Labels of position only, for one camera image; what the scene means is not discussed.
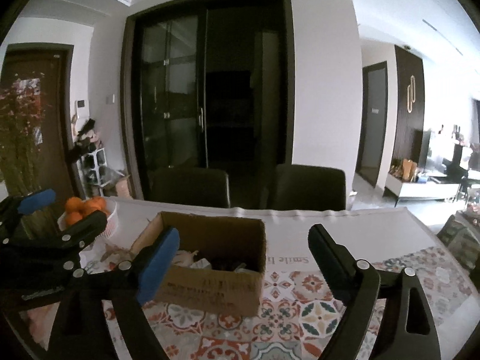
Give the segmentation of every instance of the tile floor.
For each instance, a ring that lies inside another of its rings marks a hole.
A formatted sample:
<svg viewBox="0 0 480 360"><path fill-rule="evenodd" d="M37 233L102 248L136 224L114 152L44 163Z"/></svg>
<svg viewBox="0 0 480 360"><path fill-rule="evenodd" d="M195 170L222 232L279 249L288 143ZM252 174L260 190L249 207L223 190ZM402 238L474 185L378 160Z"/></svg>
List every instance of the tile floor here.
<svg viewBox="0 0 480 360"><path fill-rule="evenodd" d="M373 188L358 174L355 174L353 178L352 189L357 191L351 207L352 210L394 207L395 205L393 197L383 197L381 191ZM434 233L438 233L450 215L465 207L465 201L404 200L398 203L397 207L407 207L412 214L426 224Z"/></svg>

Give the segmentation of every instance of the blue gripper pad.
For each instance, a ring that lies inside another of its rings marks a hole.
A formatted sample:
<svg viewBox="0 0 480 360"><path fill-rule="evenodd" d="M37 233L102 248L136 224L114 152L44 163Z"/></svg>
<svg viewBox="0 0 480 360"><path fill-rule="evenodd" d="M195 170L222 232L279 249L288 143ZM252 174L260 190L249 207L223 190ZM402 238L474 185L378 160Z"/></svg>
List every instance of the blue gripper pad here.
<svg viewBox="0 0 480 360"><path fill-rule="evenodd" d="M55 201L54 190L45 190L26 196L18 206L18 213L23 215L33 214L36 210L51 205Z"/></svg>
<svg viewBox="0 0 480 360"><path fill-rule="evenodd" d="M141 305L154 298L179 247L179 232L176 228L171 227L166 231L163 239L152 253L152 257L138 275L137 301Z"/></svg>

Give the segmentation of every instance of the small cardboard box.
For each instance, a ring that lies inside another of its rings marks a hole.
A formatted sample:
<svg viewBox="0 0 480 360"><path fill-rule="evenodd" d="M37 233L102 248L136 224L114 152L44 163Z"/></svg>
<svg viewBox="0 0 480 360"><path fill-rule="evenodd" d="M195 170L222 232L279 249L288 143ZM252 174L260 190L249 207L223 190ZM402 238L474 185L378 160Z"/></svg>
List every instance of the small cardboard box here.
<svg viewBox="0 0 480 360"><path fill-rule="evenodd" d="M180 250L200 251L215 258L238 260L254 273L171 266L155 300L216 314L256 316L260 306L266 260L265 226L261 220L160 212L133 243L137 254L153 244L169 226L180 234Z"/></svg>

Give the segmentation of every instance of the gold wall ornament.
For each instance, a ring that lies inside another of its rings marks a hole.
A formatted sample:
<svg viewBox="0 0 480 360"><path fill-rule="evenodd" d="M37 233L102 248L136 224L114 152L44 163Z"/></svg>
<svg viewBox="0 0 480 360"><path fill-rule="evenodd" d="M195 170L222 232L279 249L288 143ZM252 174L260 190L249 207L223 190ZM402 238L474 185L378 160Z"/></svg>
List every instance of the gold wall ornament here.
<svg viewBox="0 0 480 360"><path fill-rule="evenodd" d="M415 84L415 76L410 77L410 85L406 88L406 110L412 113L413 103L417 99L417 86Z"/></svg>

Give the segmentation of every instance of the dark wall panel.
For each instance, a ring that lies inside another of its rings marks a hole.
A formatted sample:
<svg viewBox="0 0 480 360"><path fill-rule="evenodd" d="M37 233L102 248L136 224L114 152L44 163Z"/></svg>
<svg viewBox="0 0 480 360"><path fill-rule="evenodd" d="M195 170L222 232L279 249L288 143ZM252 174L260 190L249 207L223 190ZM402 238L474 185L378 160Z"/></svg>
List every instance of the dark wall panel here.
<svg viewBox="0 0 480 360"><path fill-rule="evenodd" d="M407 50L395 46L398 75L398 110L397 132L393 149L393 159L403 158L419 162L422 146L423 116L425 112L425 83L423 78L423 61ZM412 112L407 111L407 88L410 77L415 76L416 101Z"/></svg>

